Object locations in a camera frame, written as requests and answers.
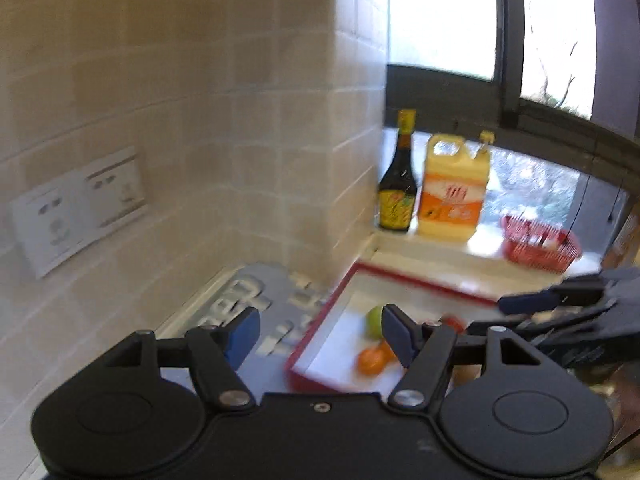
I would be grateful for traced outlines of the dark window frame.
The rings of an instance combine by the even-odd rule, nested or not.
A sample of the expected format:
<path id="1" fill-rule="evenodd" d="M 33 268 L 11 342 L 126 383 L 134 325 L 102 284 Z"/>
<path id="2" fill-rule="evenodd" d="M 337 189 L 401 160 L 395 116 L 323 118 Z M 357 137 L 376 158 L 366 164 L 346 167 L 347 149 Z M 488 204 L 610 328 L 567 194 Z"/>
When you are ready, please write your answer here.
<path id="1" fill-rule="evenodd" d="M 386 122 L 639 184 L 639 0 L 388 0 Z"/>

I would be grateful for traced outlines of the yellow detergent jug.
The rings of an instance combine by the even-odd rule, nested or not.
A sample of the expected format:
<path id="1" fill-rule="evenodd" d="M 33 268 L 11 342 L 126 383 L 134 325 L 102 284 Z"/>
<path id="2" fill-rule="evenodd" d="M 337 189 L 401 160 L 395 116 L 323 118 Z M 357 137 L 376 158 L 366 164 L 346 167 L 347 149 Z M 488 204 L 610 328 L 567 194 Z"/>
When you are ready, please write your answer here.
<path id="1" fill-rule="evenodd" d="M 476 232 L 490 176 L 495 133 L 480 133 L 474 156 L 462 136 L 437 133 L 426 144 L 418 234 L 467 242 Z"/>

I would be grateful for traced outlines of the green round fruit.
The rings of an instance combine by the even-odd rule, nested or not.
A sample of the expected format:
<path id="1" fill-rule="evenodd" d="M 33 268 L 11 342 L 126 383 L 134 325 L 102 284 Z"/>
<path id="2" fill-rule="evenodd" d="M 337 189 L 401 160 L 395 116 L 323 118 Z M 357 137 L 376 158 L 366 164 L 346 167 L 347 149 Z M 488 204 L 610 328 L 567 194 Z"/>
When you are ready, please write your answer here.
<path id="1" fill-rule="evenodd" d="M 366 315 L 366 335 L 372 340 L 381 340 L 383 338 L 383 310 L 383 306 L 376 306 L 372 308 Z"/>

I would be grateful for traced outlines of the white wall socket panel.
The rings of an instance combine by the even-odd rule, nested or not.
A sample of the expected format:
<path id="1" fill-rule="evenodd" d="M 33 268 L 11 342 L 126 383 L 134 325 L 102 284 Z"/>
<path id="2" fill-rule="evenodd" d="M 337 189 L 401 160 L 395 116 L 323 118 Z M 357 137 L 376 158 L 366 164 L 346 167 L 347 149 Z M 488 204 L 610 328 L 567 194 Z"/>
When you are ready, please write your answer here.
<path id="1" fill-rule="evenodd" d="M 132 146 L 39 185 L 11 203 L 18 244 L 36 278 L 147 209 Z"/>

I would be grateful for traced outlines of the orange tangerine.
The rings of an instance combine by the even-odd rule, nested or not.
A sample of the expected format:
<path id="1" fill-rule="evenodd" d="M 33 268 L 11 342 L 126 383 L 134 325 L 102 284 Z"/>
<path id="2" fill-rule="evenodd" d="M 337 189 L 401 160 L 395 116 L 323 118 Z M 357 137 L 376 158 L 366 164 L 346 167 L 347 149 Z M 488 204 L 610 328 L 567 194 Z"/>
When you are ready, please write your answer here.
<path id="1" fill-rule="evenodd" d="M 454 315 L 445 314 L 439 319 L 439 323 L 442 325 L 449 326 L 452 328 L 457 334 L 462 334 L 465 332 L 466 323 L 462 321 L 461 318 L 457 318 Z"/>
<path id="2" fill-rule="evenodd" d="M 384 361 L 385 365 L 393 363 L 397 360 L 397 356 L 393 349 L 390 348 L 390 345 L 386 341 L 382 341 L 378 345 L 378 353 L 381 355 L 381 359 Z"/>
<path id="3" fill-rule="evenodd" d="M 381 347 L 372 347 L 362 350 L 358 354 L 356 370 L 362 376 L 378 376 L 387 365 L 386 353 Z"/>

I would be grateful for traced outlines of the red plastic basket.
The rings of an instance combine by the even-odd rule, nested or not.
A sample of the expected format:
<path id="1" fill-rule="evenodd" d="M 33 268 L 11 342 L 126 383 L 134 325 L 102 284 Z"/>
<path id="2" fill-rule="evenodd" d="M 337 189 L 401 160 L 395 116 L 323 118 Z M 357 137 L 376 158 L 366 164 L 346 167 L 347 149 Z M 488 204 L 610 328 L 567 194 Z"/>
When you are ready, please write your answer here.
<path id="1" fill-rule="evenodd" d="M 506 214 L 500 226 L 502 254 L 512 263 L 562 274 L 582 258 L 582 248 L 575 235 L 553 224 Z"/>

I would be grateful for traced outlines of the dark soy sauce bottle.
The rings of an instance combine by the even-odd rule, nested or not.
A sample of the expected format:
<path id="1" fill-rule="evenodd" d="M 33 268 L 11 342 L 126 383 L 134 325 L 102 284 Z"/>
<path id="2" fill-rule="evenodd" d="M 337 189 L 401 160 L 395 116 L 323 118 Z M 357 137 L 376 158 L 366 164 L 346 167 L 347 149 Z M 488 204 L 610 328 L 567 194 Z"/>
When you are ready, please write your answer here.
<path id="1" fill-rule="evenodd" d="M 378 226 L 387 231 L 408 232 L 418 185 L 412 170 L 412 134 L 416 111 L 398 112 L 398 135 L 390 166 L 378 184 Z"/>

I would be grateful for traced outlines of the blue sleep tight mat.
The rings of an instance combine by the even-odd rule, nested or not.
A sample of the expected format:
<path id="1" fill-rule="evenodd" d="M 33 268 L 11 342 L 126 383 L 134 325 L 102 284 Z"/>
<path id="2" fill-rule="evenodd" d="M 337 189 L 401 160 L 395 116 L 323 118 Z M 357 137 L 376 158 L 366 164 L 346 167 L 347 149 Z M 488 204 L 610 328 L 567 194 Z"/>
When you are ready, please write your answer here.
<path id="1" fill-rule="evenodd" d="M 225 326 L 245 308 L 257 309 L 260 335 L 238 375 L 260 399 L 266 392 L 288 391 L 285 362 L 327 299 L 310 278 L 280 264 L 224 268 L 163 322 L 156 336 L 178 338 L 196 326 Z"/>

